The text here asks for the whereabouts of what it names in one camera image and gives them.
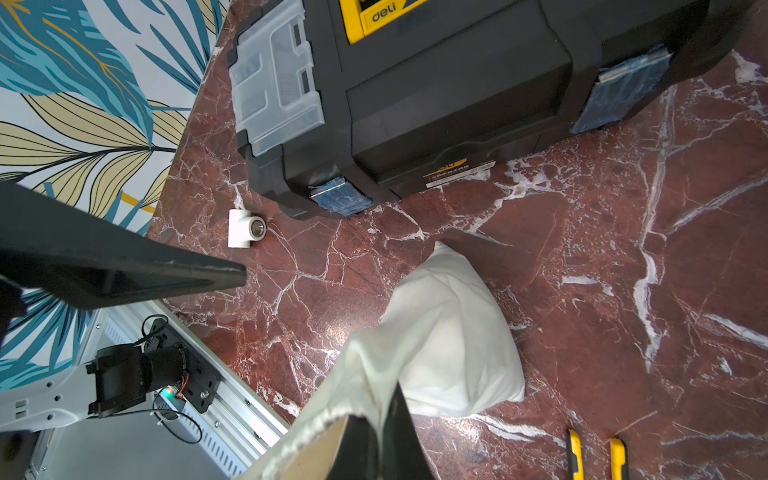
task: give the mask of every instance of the clear plastic latch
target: clear plastic latch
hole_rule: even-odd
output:
[[[283,0],[240,34],[232,105],[253,155],[325,123],[313,66],[301,0]]]

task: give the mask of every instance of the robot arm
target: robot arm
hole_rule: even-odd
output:
[[[101,349],[88,364],[0,392],[0,432],[37,432],[129,409],[176,383],[188,364],[182,345],[148,353],[136,343]]]

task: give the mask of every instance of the red marble floor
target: red marble floor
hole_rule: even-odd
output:
[[[442,240],[494,293],[528,388],[468,419],[416,418],[437,478],[565,478],[568,426],[595,478],[615,434],[633,478],[768,478],[767,46],[763,0],[734,53],[623,124],[307,222],[248,190],[219,55],[148,235],[244,263],[248,284],[167,304],[291,422]],[[240,198],[270,232],[230,250]]]

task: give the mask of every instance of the yellow utility knife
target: yellow utility knife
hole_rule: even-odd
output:
[[[611,439],[611,480],[629,480],[627,444],[616,438]]]
[[[568,449],[568,471],[570,480],[584,480],[584,461],[581,458],[581,439],[575,430],[568,430],[566,438]]]

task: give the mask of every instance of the deli logo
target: deli logo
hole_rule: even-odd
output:
[[[382,8],[381,11],[374,13],[373,16],[371,17],[371,20],[373,20],[374,22],[378,22],[379,20],[386,17],[390,13],[395,13],[396,11],[397,11],[397,7],[395,6],[394,3],[391,3],[387,5],[386,8]]]

